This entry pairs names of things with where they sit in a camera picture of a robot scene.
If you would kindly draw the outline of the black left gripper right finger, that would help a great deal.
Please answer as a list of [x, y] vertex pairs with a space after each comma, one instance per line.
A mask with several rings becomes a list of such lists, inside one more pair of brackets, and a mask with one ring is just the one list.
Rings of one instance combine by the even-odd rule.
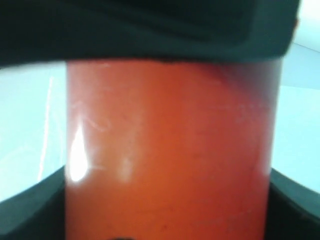
[[[65, 169], [0, 203], [2, 240], [63, 240]], [[273, 169], [264, 239], [318, 240], [320, 195]]]

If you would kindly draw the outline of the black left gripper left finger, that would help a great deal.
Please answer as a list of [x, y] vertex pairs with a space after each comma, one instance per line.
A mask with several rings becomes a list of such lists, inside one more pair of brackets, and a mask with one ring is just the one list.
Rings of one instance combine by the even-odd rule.
[[3, 0], [0, 65], [277, 59], [292, 42], [299, 6], [298, 0]]

